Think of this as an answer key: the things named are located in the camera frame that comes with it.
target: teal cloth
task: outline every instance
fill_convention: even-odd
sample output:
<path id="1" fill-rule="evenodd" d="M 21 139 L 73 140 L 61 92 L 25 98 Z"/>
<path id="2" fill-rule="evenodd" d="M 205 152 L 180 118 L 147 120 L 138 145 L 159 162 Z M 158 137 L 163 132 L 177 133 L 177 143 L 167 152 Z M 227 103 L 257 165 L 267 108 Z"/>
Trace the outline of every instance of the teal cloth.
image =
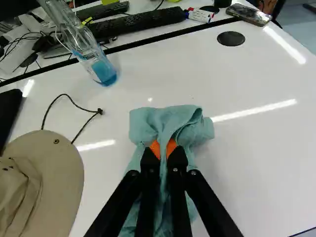
<path id="1" fill-rule="evenodd" d="M 139 108 L 130 111 L 129 139 L 137 146 L 127 170 L 140 171 L 140 160 L 144 149 L 154 140 L 160 144 L 160 196 L 155 215 L 155 237 L 172 237 L 170 196 L 166 188 L 166 145 L 174 138 L 183 146 L 189 161 L 188 170 L 197 168 L 192 146 L 214 138 L 213 122 L 203 118 L 202 108 L 194 105 L 171 106 L 163 109 Z M 190 220 L 197 215 L 193 201 L 187 196 Z M 140 199 L 134 203 L 120 232 L 120 237 L 134 236 Z"/>

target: desk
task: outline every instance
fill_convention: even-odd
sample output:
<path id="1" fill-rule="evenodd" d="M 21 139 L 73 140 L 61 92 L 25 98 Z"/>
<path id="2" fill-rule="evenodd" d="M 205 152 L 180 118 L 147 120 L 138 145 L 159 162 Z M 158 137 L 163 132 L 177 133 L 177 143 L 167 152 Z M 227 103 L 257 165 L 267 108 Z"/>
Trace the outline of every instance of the desk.
<path id="1" fill-rule="evenodd" d="M 246 0 L 233 0 L 233 3 L 237 3 L 237 2 L 244 4 L 244 5 L 247 5 L 247 6 L 250 6 L 250 7 L 253 7 Z M 160 1 L 132 0 L 132 1 L 130 1 L 130 9 L 129 9 L 128 13 L 129 14 L 136 14 L 136 13 L 140 13 L 140 12 L 151 11 L 151 10 L 155 9 L 155 7 L 159 3 L 160 3 Z M 77 7 L 76 10 L 92 7 L 92 6 L 95 6 L 98 4 L 101 4 L 101 1 L 93 2 L 93 3 L 87 4 L 87 5 L 84 5 L 81 7 Z M 212 0 L 181 0 L 180 2 L 176 2 L 176 3 L 168 2 L 166 0 L 160 6 L 160 8 L 180 6 L 182 9 L 186 9 L 189 7 L 201 7 L 201 6 L 212 5 L 212 4 L 213 4 Z M 213 22 L 223 21 L 225 19 L 231 18 L 231 16 L 227 15 L 225 13 L 225 11 L 226 11 L 226 9 L 222 8 L 220 10 L 220 12 L 215 15 L 215 17 L 212 19 L 212 21 Z M 123 16 L 125 16 L 125 15 L 119 14 L 119 15 L 115 15 L 112 17 L 99 19 L 99 20 L 96 20 L 95 22 L 100 22 L 100 21 L 104 21 L 104 20 L 107 20 L 110 18 L 117 18 L 117 17 L 123 17 Z M 203 24 L 204 23 L 202 23 L 202 22 L 187 19 L 187 20 L 180 22 L 180 23 L 177 23 L 177 24 L 171 24 L 171 25 L 167 25 L 167 26 L 147 29 L 144 31 L 139 31 L 139 32 L 135 32 L 135 33 L 129 33 L 129 34 L 118 36 L 118 39 L 116 41 L 114 41 L 113 43 L 108 44 L 107 47 L 109 47 L 112 51 L 121 51 L 121 50 L 125 50 L 127 48 L 141 45 L 141 42 L 140 42 L 141 40 L 161 36 L 161 35 L 168 34 L 168 33 L 174 33 L 174 35 L 167 36 L 166 38 L 173 37 L 176 35 L 180 35 L 180 32 L 179 32 L 180 30 L 188 29 L 188 28 L 192 28 L 192 27 L 196 27 L 196 26 L 201 26 Z M 152 39 L 149 42 L 154 42 L 157 40 L 161 40 L 161 39 Z M 62 57 L 51 58 L 51 59 L 43 59 L 41 54 L 39 54 L 38 63 L 41 67 L 46 67 L 46 66 L 54 65 L 56 63 L 67 61 L 68 58 L 69 58 L 69 56 L 62 56 Z M 37 64 L 33 63 L 32 65 L 29 66 L 27 72 L 35 71 L 37 69 L 38 69 Z M 14 78 L 16 76 L 22 75 L 24 73 L 24 70 L 25 70 L 24 68 L 18 68 L 11 75 L 2 75 L 0 73 L 0 78 L 4 78 L 4 79 Z"/>
<path id="2" fill-rule="evenodd" d="M 244 34 L 245 43 L 220 45 L 224 31 Z M 0 88 L 29 91 L 11 140 L 39 129 L 61 93 L 105 110 L 75 142 L 85 181 L 71 237 L 84 235 L 124 175 L 135 149 L 129 111 L 182 104 L 202 106 L 214 121 L 215 139 L 195 149 L 196 163 L 245 237 L 285 237 L 315 226 L 316 57 L 294 38 L 273 23 L 235 22 L 109 56 L 120 65 L 111 87 L 73 64 Z M 45 128 L 72 139 L 90 116 L 62 99 Z M 200 219 L 193 232 L 207 236 Z"/>

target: hat brim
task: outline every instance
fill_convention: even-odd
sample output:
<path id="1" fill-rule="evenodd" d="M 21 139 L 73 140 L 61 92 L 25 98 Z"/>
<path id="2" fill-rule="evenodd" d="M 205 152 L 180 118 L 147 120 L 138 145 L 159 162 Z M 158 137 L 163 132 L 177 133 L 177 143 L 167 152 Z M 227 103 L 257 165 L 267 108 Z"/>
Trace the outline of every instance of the hat brim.
<path id="1" fill-rule="evenodd" d="M 42 176 L 42 191 L 22 237 L 68 237 L 83 189 L 83 164 L 71 142 L 40 130 L 10 142 L 3 157 L 26 157 Z"/>

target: hat drawstring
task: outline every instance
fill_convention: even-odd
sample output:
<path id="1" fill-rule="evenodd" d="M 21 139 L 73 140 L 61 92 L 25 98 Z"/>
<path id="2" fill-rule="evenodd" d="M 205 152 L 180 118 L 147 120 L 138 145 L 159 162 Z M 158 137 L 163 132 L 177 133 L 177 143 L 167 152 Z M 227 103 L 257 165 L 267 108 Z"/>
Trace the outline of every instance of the hat drawstring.
<path id="1" fill-rule="evenodd" d="M 74 106 L 76 106 L 78 109 L 81 109 L 83 111 L 87 111 L 87 112 L 90 112 L 90 113 L 95 113 L 93 116 L 91 116 L 91 118 L 89 118 L 89 120 L 82 126 L 82 128 L 79 130 L 79 132 L 77 133 L 77 135 L 74 137 L 74 139 L 71 141 L 71 144 L 73 144 L 75 142 L 75 140 L 79 137 L 79 135 L 81 134 L 81 132 L 83 131 L 83 129 L 87 126 L 87 124 L 97 115 L 97 114 L 100 114 L 102 115 L 103 114 L 103 110 L 98 108 L 97 111 L 93 111 L 93 110 L 87 110 L 87 109 L 84 109 L 82 107 L 80 107 L 79 105 L 77 105 L 73 100 L 72 98 L 68 95 L 68 94 L 60 94 L 59 96 L 57 96 L 51 103 L 50 105 L 48 106 L 47 110 L 46 110 L 46 113 L 44 115 L 44 118 L 43 118 L 43 122 L 41 123 L 41 130 L 44 129 L 44 125 L 45 125 L 45 121 L 46 121 L 46 117 L 47 117 L 47 114 L 50 110 L 50 108 L 52 107 L 52 105 L 56 102 L 56 100 L 58 100 L 58 98 L 62 97 L 63 95 L 66 95 L 70 101 L 72 102 L 72 104 Z"/>

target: blue liquid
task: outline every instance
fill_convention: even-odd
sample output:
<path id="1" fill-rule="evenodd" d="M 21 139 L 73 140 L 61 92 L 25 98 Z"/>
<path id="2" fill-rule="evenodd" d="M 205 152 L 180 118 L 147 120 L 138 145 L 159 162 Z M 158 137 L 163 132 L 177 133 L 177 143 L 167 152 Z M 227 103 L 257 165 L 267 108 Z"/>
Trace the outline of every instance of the blue liquid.
<path id="1" fill-rule="evenodd" d="M 93 71 L 101 82 L 101 85 L 109 86 L 117 80 L 117 73 L 110 62 L 97 61 L 92 66 Z"/>

